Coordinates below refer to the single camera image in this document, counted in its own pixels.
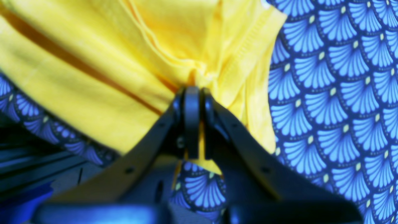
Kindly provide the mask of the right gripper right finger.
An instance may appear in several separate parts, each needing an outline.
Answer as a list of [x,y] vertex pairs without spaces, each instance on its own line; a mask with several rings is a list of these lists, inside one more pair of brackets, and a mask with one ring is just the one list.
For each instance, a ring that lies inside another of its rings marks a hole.
[[205,158],[224,176],[225,224],[362,224],[356,206],[290,170],[201,90]]

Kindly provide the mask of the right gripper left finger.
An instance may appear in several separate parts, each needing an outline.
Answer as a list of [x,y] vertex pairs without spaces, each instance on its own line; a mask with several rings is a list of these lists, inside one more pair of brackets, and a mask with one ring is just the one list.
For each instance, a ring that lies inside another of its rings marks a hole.
[[174,224],[168,204],[181,159],[199,158],[200,91],[178,91],[166,112],[125,156],[38,207],[35,224]]

